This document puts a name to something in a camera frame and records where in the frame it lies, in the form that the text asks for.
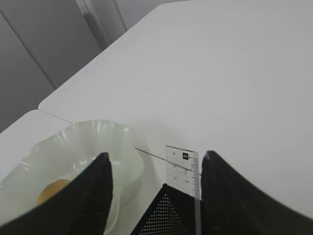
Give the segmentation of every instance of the gray wall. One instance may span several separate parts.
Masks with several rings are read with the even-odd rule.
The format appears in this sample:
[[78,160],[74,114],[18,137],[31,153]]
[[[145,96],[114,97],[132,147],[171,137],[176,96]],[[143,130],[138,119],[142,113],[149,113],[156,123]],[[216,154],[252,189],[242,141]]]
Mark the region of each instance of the gray wall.
[[0,14],[0,132],[53,91]]
[[75,0],[0,0],[0,10],[55,87],[101,52]]

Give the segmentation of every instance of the perforated black mesh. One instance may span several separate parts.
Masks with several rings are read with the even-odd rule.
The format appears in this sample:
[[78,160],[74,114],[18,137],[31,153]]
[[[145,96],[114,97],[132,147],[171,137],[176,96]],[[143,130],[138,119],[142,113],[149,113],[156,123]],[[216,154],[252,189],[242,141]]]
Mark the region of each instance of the perforated black mesh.
[[163,185],[132,235],[195,234],[194,198]]

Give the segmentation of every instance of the clear plastic ruler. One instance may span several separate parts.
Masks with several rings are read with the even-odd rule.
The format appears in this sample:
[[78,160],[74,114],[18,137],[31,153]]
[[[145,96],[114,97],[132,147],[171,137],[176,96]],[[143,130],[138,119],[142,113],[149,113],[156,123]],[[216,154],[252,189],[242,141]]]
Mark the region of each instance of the clear plastic ruler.
[[195,198],[196,235],[201,235],[198,153],[166,146],[167,184]]

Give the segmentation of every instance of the white table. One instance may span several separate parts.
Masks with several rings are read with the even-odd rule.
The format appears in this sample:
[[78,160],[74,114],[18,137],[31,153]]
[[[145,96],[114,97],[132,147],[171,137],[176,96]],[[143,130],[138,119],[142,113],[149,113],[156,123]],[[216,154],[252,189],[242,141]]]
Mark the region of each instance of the white table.
[[70,122],[133,127],[136,146],[221,154],[313,218],[310,0],[193,0],[157,7],[40,105]]

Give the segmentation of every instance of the ruler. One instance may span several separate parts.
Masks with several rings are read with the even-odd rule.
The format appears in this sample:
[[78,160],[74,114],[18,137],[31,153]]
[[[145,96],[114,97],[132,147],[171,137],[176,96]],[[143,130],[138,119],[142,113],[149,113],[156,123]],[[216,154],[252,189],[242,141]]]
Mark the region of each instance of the ruler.
[[167,184],[200,199],[199,160],[197,152],[166,146]]

